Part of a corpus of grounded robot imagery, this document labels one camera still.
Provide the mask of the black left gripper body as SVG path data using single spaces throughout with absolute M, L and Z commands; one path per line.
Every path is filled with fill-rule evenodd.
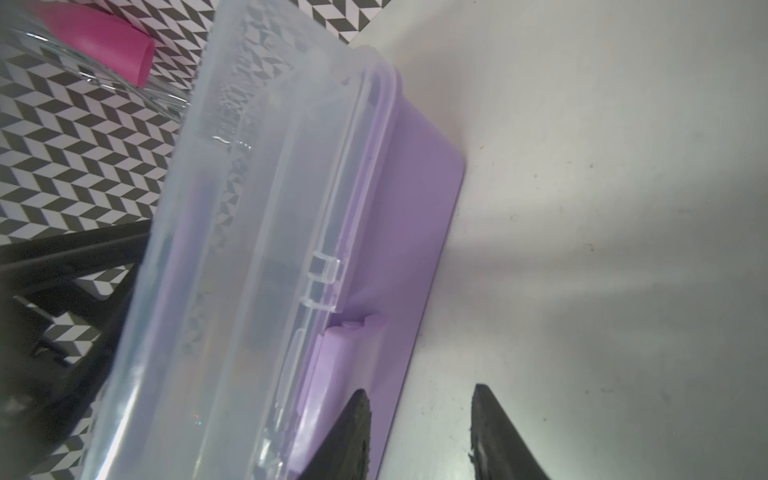
M 150 236 L 142 220 L 1 248 L 1 476 L 62 445 L 112 368 Z M 71 314 L 98 337 L 75 364 L 45 335 Z

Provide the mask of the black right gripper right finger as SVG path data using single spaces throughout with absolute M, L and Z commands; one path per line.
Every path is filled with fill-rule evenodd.
M 470 444 L 476 479 L 549 480 L 486 384 L 474 388 Z

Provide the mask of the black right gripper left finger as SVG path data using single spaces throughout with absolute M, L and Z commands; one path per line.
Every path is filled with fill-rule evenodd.
M 365 480 L 369 472 L 371 420 L 368 395 L 358 389 L 299 479 Z

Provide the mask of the purple toolbox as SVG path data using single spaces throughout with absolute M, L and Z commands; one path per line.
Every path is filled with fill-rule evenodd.
M 464 166 L 377 50 L 220 2 L 83 477 L 296 479 L 361 390 L 376 478 Z

